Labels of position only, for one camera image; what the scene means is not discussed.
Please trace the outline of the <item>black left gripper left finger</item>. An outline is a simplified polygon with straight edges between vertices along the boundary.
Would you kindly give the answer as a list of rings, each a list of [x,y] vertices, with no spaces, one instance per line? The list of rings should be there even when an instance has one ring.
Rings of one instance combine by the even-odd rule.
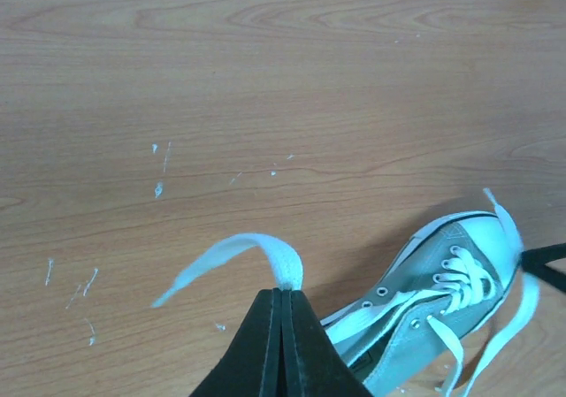
[[[282,292],[262,290],[226,353],[192,392],[201,397],[277,396]]]

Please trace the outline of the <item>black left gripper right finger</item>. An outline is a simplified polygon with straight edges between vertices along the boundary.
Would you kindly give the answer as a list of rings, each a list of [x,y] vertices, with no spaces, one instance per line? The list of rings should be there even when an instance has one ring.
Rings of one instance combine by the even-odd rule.
[[[340,359],[305,294],[282,293],[280,396],[368,396]]]

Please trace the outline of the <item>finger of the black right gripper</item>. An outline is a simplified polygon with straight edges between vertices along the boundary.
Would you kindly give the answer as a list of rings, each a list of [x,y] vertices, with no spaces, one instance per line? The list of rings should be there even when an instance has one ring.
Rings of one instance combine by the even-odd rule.
[[[549,264],[565,258],[564,243],[543,248],[526,250],[521,255],[521,268],[524,272],[540,279],[554,289],[566,293],[565,273],[552,268]]]

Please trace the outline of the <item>white shoelace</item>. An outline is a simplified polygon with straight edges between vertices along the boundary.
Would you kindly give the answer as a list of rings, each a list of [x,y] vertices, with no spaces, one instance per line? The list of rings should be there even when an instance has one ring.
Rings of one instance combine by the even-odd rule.
[[[190,285],[197,278],[208,271],[218,268],[251,248],[259,248],[266,255],[275,278],[275,289],[280,290],[282,293],[284,291],[302,292],[302,260],[291,246],[283,240],[270,235],[262,233],[240,233],[215,243],[187,268],[181,271],[172,282],[172,285],[156,299],[155,306],[162,306],[171,297],[181,289]],[[518,265],[512,284],[516,279],[521,280],[523,285],[522,300],[514,317],[487,342],[473,370],[474,376],[480,375],[500,351],[530,322],[538,306],[539,283],[531,274],[521,271],[520,255],[518,257]],[[457,394],[457,385],[449,396]]]

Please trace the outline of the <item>grey canvas sneaker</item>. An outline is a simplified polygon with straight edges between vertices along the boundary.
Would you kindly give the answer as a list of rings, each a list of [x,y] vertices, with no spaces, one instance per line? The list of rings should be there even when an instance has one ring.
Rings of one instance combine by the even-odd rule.
[[[501,206],[438,218],[412,235],[371,290],[321,325],[373,396],[450,352],[455,364],[440,387],[449,396],[463,372],[462,340],[507,299],[522,249]]]

